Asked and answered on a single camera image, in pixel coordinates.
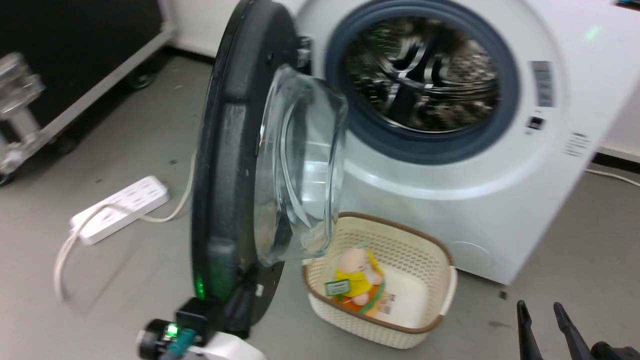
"power strip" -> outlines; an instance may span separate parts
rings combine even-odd
[[[116,204],[135,212],[128,213],[114,208],[105,208],[97,213],[79,233],[83,244],[93,245],[131,224],[139,218],[139,215],[150,213],[167,201],[169,201],[167,188],[155,176],[147,176],[71,218],[71,228],[75,231],[98,210],[98,207],[105,204]]]

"washing machine door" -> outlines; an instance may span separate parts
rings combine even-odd
[[[284,260],[331,242],[342,186],[346,99],[296,71],[287,10],[241,1],[218,50],[196,159],[192,263],[201,299],[227,301],[257,273],[257,322]]]

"white wall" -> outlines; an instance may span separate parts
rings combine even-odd
[[[600,152],[640,163],[640,86],[609,130]]]
[[[179,49],[216,56],[227,21],[239,0],[174,0]]]

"caster wheel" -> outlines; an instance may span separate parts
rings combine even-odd
[[[60,155],[70,154],[77,147],[77,142],[66,136],[60,136],[53,142],[53,147]]]
[[[9,185],[13,179],[15,179],[15,173],[13,172],[7,175],[0,175],[0,188],[4,185]]]
[[[142,90],[148,88],[156,79],[156,73],[150,69],[150,66],[142,64],[133,69],[125,78],[127,86],[131,90]]]
[[[144,360],[157,360],[164,352],[164,330],[171,322],[153,319],[144,330],[138,334],[138,356]]]

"power cord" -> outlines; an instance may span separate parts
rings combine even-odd
[[[65,302],[67,300],[67,293],[65,291],[64,283],[62,279],[62,273],[65,266],[65,262],[67,260],[67,256],[71,252],[71,249],[73,248],[73,246],[76,244],[78,237],[80,236],[80,232],[84,229],[87,223],[91,219],[93,219],[96,215],[98,215],[98,213],[100,213],[102,210],[106,208],[113,208],[123,213],[133,214],[136,216],[136,218],[142,221],[152,222],[156,224],[169,222],[173,220],[173,218],[175,218],[178,215],[178,213],[180,213],[180,210],[182,210],[184,205],[187,203],[187,199],[191,194],[191,188],[193,187],[193,176],[195,173],[195,164],[196,164],[196,154],[194,153],[191,158],[191,168],[189,170],[189,180],[187,181],[186,189],[182,194],[182,198],[180,198],[180,202],[178,202],[178,206],[176,206],[175,210],[173,210],[173,213],[171,213],[171,215],[169,215],[168,217],[166,218],[150,217],[148,215],[138,213],[135,210],[126,208],[119,204],[104,204],[98,207],[80,226],[78,226],[76,229],[73,230],[69,238],[64,242],[64,244],[60,248],[60,251],[58,252],[58,257],[56,258],[56,264],[53,270],[53,288],[54,288],[54,291],[56,292],[56,297],[60,302]]]
[[[591,170],[590,168],[585,169],[585,171],[586,172],[590,172],[592,174],[598,174],[598,175],[602,175],[602,176],[614,177],[616,179],[625,181],[625,182],[627,182],[627,183],[629,183],[631,185],[636,185],[636,186],[640,187],[640,183],[637,183],[637,182],[635,182],[633,180],[629,180],[626,177],[623,177],[623,176],[620,176],[620,175],[617,175],[617,174],[612,174],[610,172],[604,172],[604,171],[598,171],[598,170]]]

